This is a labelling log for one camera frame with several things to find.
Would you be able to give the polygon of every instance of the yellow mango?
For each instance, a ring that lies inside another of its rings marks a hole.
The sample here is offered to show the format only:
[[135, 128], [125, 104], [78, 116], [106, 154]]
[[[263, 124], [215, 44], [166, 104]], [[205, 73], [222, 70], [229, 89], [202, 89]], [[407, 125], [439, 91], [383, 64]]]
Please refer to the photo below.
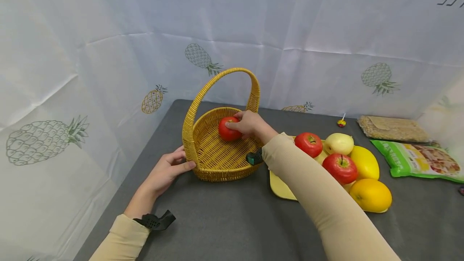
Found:
[[358, 169], [358, 179], [379, 179], [379, 163], [369, 149], [355, 145], [349, 157], [354, 161]]

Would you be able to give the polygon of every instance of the artificial fruit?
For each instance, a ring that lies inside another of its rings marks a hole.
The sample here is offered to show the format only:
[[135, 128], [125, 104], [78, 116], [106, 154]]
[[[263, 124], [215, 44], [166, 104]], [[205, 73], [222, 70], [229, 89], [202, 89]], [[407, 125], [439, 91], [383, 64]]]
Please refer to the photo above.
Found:
[[348, 155], [354, 147], [353, 137], [343, 133], [333, 133], [324, 142], [324, 150], [328, 154], [339, 153]]
[[355, 145], [351, 151], [350, 157], [358, 169], [358, 179], [379, 179], [379, 163], [369, 149]]
[[309, 132], [303, 132], [296, 136], [295, 145], [312, 158], [318, 157], [323, 148], [322, 140], [319, 136]]
[[219, 122], [219, 136], [224, 141], [234, 141], [241, 138], [242, 133], [237, 130], [232, 130], [226, 127], [227, 122], [239, 122], [235, 117], [224, 117]]
[[392, 193], [386, 185], [376, 179], [364, 178], [356, 181], [349, 191], [355, 202], [366, 212], [384, 213], [392, 205]]
[[341, 185], [351, 184], [358, 178], [358, 170], [353, 160], [346, 155], [335, 153], [327, 156], [322, 166]]

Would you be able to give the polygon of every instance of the right hand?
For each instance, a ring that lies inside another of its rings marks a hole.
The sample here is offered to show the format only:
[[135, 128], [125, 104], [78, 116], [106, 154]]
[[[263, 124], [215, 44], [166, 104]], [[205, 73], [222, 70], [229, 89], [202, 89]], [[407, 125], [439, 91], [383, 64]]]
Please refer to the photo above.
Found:
[[272, 129], [259, 114], [247, 110], [240, 111], [233, 115], [233, 117], [238, 118], [240, 122], [228, 122], [226, 123], [226, 127], [241, 132], [243, 134], [243, 139], [256, 136], [266, 144], [272, 137], [277, 135], [277, 132]]

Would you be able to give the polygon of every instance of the black wrist strap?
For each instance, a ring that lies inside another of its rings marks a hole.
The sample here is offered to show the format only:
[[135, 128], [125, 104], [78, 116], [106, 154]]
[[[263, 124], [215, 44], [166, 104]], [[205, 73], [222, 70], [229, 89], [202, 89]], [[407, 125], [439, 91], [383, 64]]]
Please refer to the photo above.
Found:
[[142, 216], [142, 219], [134, 219], [134, 221], [152, 231], [164, 231], [175, 221], [175, 216], [167, 210], [161, 218], [147, 213], [147, 215]]

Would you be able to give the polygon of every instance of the white backdrop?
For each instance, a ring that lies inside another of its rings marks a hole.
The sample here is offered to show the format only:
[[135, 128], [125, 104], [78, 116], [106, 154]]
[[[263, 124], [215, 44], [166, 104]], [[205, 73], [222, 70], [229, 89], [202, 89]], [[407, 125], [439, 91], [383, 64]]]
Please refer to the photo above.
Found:
[[[265, 108], [419, 117], [462, 74], [462, 4], [0, 0], [2, 257], [71, 260], [208, 69], [251, 69]], [[234, 74], [205, 100], [244, 105], [249, 89]]]

